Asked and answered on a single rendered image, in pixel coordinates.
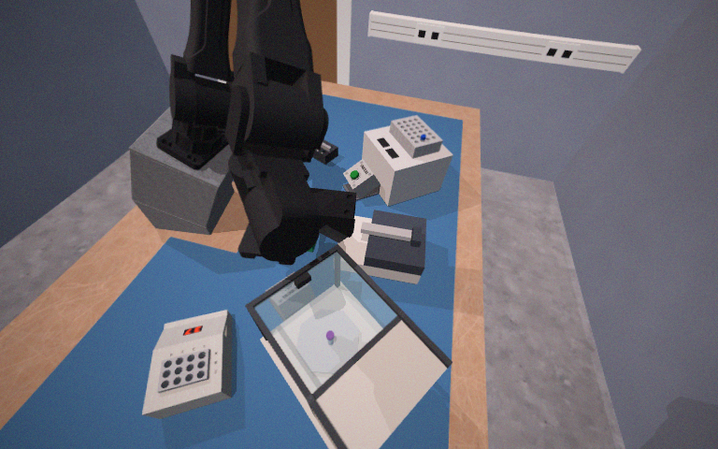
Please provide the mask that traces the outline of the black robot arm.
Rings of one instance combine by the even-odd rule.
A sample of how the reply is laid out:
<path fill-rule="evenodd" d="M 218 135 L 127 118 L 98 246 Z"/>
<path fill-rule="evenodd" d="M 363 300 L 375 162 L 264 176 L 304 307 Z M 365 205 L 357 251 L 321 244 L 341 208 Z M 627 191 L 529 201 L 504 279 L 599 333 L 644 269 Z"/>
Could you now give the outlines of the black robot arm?
<path fill-rule="evenodd" d="M 228 166 L 267 260 L 300 256 L 319 233 L 350 238 L 356 193 L 309 188 L 304 165 L 322 146 L 328 114 L 300 0 L 237 0 L 234 71 L 230 11 L 231 0 L 191 0 L 183 57 L 171 54 L 172 129 L 157 148 L 198 170 L 229 144 Z"/>

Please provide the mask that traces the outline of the blue bench mat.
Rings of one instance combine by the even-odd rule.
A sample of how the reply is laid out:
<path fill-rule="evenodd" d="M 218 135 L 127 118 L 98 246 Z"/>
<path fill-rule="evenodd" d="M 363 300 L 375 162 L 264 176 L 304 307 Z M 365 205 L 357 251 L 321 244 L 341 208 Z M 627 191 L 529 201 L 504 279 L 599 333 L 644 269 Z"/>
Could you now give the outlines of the blue bench mat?
<path fill-rule="evenodd" d="M 362 160 L 364 132 L 418 115 L 453 154 L 439 191 L 374 210 L 426 219 L 418 284 L 369 276 L 452 360 L 463 120 L 323 94 L 326 165 L 311 159 L 309 188 L 345 191 Z M 346 191 L 345 191 L 346 192 Z M 319 233 L 292 265 L 170 237 L 93 327 L 0 429 L 0 449 L 328 449 L 260 339 L 245 305 L 335 247 Z M 163 419 L 142 415 L 152 351 L 164 324 L 217 311 L 232 315 L 232 397 Z M 379 449 L 449 449 L 450 365 Z"/>

